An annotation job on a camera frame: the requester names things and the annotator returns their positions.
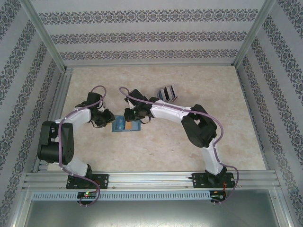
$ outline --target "marble-patterned floor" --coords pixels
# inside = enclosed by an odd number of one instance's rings
[[[144,96],[155,96],[159,88],[174,84],[176,105],[202,105],[224,126],[218,144],[222,162],[239,170],[264,170],[265,165],[240,88],[235,68],[205,66],[75,68],[63,115],[85,101],[96,85],[107,88],[106,107],[123,115],[127,103],[120,86],[136,88]],[[112,171],[197,171],[204,170],[202,150],[187,139],[181,125],[152,119],[141,131],[115,132],[111,124],[93,128],[90,123],[75,133],[75,153],[93,170]],[[49,170],[57,166],[49,165]]]

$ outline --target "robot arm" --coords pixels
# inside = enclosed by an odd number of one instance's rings
[[[155,97],[148,100],[136,89],[130,92],[129,96],[153,102],[155,105],[145,104],[143,102],[137,102],[133,99],[126,98],[125,101],[128,102],[130,106],[125,109],[124,117],[126,121],[140,120],[147,116],[150,118],[164,118],[181,124],[190,142],[203,149],[206,172],[209,173],[209,175],[212,175],[214,179],[222,175],[223,172],[226,172],[226,168],[223,168],[214,155],[213,142],[217,136],[217,126],[213,120],[202,115],[170,108],[164,105],[166,102]],[[207,113],[200,105],[195,105],[194,107],[182,107],[169,104],[169,106],[175,106],[182,110],[194,110],[205,114]]]
[[[89,92],[87,101],[77,105],[75,110],[79,110],[71,115],[62,124],[62,164],[69,172],[85,176],[88,179],[92,178],[91,167],[78,159],[74,154],[74,137],[73,132],[81,125],[94,122],[97,127],[105,127],[108,123],[115,120],[114,115],[104,109],[104,103],[92,106],[89,109],[81,107],[88,106],[102,98],[98,93]],[[46,121],[42,123],[40,140],[38,145],[38,158],[47,163],[59,162],[59,141],[58,127],[61,119],[55,121]]]

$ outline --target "perforated metal strip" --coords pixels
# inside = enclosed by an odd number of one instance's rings
[[[34,201],[76,201],[78,192],[35,192]],[[209,191],[101,192],[99,201],[210,200]]]

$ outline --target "wall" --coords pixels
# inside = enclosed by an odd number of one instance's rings
[[[60,71],[17,0],[0,1],[0,227],[31,172]]]
[[[238,68],[267,163],[303,226],[303,0],[278,0]]]
[[[34,0],[65,64],[233,62],[264,0]]]

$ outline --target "black mounting plate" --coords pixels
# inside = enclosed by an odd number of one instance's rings
[[[223,188],[223,182],[226,183],[226,188],[233,188],[235,180],[232,173],[225,173],[220,183],[213,185],[208,181],[207,173],[193,173],[191,179],[193,180],[194,188]]]
[[[109,178],[108,174],[93,174],[92,180],[99,184],[100,189],[107,189],[108,178]],[[66,189],[96,189],[97,188],[93,183],[91,183],[88,187],[83,187],[82,185],[80,185],[79,180],[82,181],[82,179],[79,178],[75,179],[75,177],[68,175]]]

